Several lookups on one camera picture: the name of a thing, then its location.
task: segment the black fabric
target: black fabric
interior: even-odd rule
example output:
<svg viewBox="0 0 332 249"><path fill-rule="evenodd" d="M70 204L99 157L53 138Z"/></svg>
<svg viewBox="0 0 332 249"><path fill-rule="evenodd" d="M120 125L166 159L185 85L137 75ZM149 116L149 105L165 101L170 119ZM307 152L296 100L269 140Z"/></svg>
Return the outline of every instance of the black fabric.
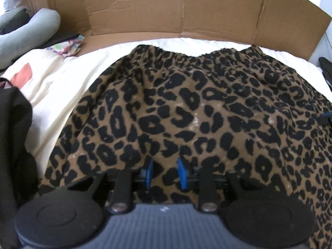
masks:
<svg viewBox="0 0 332 249"><path fill-rule="evenodd" d="M323 70L323 76L328 84L330 90L332 91L332 63L325 57L320 57L318 59L319 65Z"/></svg>
<svg viewBox="0 0 332 249"><path fill-rule="evenodd" d="M0 245L12 249L20 246L13 216L38 190L37 166L24 147L31 104L18 88L9 87L0 89L0 106Z"/></svg>

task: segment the ridged gray surface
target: ridged gray surface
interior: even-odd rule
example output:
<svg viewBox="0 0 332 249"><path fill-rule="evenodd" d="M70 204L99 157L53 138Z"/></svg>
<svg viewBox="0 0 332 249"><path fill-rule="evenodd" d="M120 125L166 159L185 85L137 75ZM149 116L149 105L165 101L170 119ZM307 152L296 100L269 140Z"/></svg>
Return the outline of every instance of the ridged gray surface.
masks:
<svg viewBox="0 0 332 249"><path fill-rule="evenodd" d="M233 236L216 215L202 214L192 204L138 204L129 214L112 216L98 237L76 247L92 248L257 249Z"/></svg>

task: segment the patterned cloth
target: patterned cloth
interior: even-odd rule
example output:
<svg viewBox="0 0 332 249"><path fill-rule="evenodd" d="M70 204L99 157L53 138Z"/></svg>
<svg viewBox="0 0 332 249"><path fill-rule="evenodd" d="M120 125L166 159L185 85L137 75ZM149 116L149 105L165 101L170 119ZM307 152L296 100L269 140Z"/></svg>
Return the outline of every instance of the patterned cloth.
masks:
<svg viewBox="0 0 332 249"><path fill-rule="evenodd" d="M295 195L317 218L311 248L331 247L332 104L258 47L199 57L140 45L106 69L69 117L41 193L98 170L156 162L136 201L196 202L180 191L176 160L242 172Z"/></svg>
<svg viewBox="0 0 332 249"><path fill-rule="evenodd" d="M75 39L70 39L45 49L51 50L59 55L62 55L63 57L70 57L74 56L76 53L78 53L81 50L79 46L82 44L83 40L84 37L79 35Z"/></svg>

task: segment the gray pillow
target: gray pillow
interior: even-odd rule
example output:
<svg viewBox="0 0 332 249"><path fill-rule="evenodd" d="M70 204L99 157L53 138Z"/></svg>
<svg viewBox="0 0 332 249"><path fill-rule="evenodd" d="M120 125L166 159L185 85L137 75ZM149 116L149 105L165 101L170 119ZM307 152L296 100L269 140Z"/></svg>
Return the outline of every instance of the gray pillow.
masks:
<svg viewBox="0 0 332 249"><path fill-rule="evenodd" d="M0 35L0 70L6 69L16 58L44 44L59 27L59 13L43 8L26 25Z"/></svg>
<svg viewBox="0 0 332 249"><path fill-rule="evenodd" d="M9 10L0 16L0 35L15 31L29 21L30 16L24 7Z"/></svg>

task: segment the cardboard flap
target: cardboard flap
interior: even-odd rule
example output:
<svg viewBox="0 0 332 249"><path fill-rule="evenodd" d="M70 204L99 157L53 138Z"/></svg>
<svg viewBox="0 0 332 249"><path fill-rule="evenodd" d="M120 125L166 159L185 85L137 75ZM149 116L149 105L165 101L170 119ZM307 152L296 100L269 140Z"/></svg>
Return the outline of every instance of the cardboard flap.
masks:
<svg viewBox="0 0 332 249"><path fill-rule="evenodd" d="M83 0L22 0L21 5L29 8L32 15L41 8L58 11L61 16L59 31L84 33L90 29Z"/></svg>
<svg viewBox="0 0 332 249"><path fill-rule="evenodd" d="M183 31L253 43L263 0L184 0Z"/></svg>
<svg viewBox="0 0 332 249"><path fill-rule="evenodd" d="M160 38L175 38L175 37L179 37L179 34L139 32L139 33L100 34L93 36L85 35L83 45L81 45L81 50L79 51L77 56L84 55L86 53L98 50L100 48L106 48L121 43L160 39Z"/></svg>
<svg viewBox="0 0 332 249"><path fill-rule="evenodd" d="M182 0L84 0L93 34L182 32Z"/></svg>
<svg viewBox="0 0 332 249"><path fill-rule="evenodd" d="M309 0L265 0L254 44L308 60L330 21Z"/></svg>

